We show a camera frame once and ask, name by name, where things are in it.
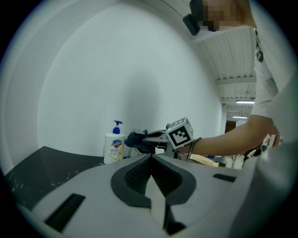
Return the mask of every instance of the white shirt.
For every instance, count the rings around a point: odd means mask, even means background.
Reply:
[[[297,70],[297,59],[290,43],[274,19],[255,1],[250,1],[257,25],[257,38],[264,59],[255,58],[256,100],[252,115],[270,118],[267,108]]]

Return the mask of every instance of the black slot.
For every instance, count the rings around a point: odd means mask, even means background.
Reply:
[[[234,177],[234,176],[224,175],[221,173],[217,173],[217,174],[213,175],[213,177],[217,178],[217,179],[224,180],[224,181],[228,181],[228,182],[234,182],[236,179],[236,177]]]
[[[45,221],[47,225],[61,232],[86,197],[73,193]]]

